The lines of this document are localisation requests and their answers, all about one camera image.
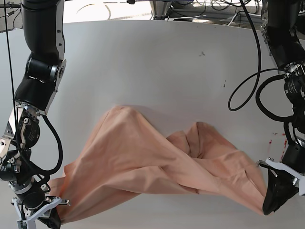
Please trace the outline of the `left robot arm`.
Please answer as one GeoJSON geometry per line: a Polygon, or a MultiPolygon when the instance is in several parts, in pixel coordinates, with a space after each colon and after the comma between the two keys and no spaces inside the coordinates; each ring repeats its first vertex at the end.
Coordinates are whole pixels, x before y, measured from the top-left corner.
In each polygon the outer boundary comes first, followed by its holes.
{"type": "Polygon", "coordinates": [[[296,131],[305,132],[305,49],[297,36],[300,0],[264,0],[262,32],[279,75],[265,80],[257,89],[258,108],[270,119],[283,123],[287,149],[279,162],[269,158],[259,165],[268,170],[268,186],[263,214],[276,212],[294,195],[305,194],[305,140],[296,131]],[[260,100],[262,90],[270,83],[284,80],[284,91],[292,104],[293,114],[281,117],[268,111],[260,100]]]}

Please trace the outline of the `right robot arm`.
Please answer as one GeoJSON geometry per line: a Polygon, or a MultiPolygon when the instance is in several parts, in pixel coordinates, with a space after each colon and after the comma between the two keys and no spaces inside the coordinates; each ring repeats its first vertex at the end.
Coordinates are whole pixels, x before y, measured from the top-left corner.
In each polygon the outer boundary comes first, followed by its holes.
{"type": "Polygon", "coordinates": [[[20,3],[24,37],[31,53],[25,74],[12,89],[13,109],[0,139],[0,178],[15,193],[12,205],[20,229],[33,229],[39,220],[50,229],[61,227],[57,206],[69,201],[49,196],[48,182],[61,167],[63,148],[60,137],[47,118],[66,67],[64,59],[62,0],[23,0],[20,3]],[[31,160],[31,149],[40,137],[39,116],[53,133],[58,146],[58,161],[45,170],[31,160]]]}

